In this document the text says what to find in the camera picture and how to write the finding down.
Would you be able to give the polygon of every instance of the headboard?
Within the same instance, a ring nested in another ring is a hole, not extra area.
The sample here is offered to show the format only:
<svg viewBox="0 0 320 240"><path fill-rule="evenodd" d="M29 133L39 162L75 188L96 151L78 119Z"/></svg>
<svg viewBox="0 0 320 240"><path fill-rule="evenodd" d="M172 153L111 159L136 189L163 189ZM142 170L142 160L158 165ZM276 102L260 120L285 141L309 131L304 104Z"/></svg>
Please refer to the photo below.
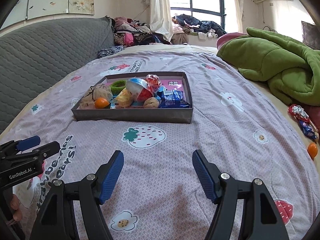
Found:
<svg viewBox="0 0 320 240"><path fill-rule="evenodd" d="M109 17L49 20L0 37L0 133L32 99L110 46Z"/></svg>

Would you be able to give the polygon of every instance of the green fuzzy ring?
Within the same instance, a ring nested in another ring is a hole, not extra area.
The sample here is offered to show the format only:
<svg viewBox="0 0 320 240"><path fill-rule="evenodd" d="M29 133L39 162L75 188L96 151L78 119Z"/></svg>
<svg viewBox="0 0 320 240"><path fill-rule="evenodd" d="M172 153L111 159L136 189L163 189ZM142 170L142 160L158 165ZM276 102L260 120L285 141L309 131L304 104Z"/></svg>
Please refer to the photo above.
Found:
<svg viewBox="0 0 320 240"><path fill-rule="evenodd" d="M120 94L120 92L122 90L124 90L125 88L125 80L118 80L116 82L113 82L111 85L110 85L110 88L111 88L111 92L114 94L114 95L118 95Z"/></svg>

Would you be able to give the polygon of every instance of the tray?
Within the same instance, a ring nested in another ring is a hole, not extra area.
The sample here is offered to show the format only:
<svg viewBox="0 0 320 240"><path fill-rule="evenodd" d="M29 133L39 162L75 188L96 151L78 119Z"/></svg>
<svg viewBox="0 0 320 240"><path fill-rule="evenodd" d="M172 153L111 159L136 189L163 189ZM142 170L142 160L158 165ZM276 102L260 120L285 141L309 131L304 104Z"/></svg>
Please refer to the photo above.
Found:
<svg viewBox="0 0 320 240"><path fill-rule="evenodd" d="M191 123L193 102L191 96L190 85L188 78L184 72L138 72L138 73L123 73L116 75L108 75L102 78L98 83L112 83L117 80L125 80L133 77L145 78L148 74L158 75L161 82L166 81L168 84L163 85L167 90L173 90L179 87L177 82L170 82L169 80L181 80L184 90L184 99L190 104L190 108L156 108L156 109L78 109L80 105L79 100L71 109L77 121L84 120L118 120L118 121L132 121L132 122L170 122L170 123Z"/></svg>

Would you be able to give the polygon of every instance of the green plush blanket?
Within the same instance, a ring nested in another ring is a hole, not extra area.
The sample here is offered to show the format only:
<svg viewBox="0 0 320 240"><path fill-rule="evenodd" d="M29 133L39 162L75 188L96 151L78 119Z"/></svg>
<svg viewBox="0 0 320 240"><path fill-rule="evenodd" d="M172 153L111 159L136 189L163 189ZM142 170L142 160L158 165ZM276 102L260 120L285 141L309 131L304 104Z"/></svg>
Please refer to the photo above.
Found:
<svg viewBox="0 0 320 240"><path fill-rule="evenodd" d="M268 81L271 93L290 105L320 106L320 50L278 33L247 28L217 56L253 81Z"/></svg>

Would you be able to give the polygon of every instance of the tangerine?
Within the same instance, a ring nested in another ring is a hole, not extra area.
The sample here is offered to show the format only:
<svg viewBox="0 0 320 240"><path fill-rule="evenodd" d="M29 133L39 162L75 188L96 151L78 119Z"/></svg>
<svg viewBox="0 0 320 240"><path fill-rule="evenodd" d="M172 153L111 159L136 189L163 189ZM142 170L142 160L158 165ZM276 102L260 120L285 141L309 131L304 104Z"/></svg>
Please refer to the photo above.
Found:
<svg viewBox="0 0 320 240"><path fill-rule="evenodd" d="M314 159L318 154L318 148L315 143L310 143L308 146L308 154L312 159Z"/></svg>
<svg viewBox="0 0 320 240"><path fill-rule="evenodd" d="M109 101L106 100L105 98L97 98L96 101L94 102L94 106L96 109L103 109L109 105Z"/></svg>

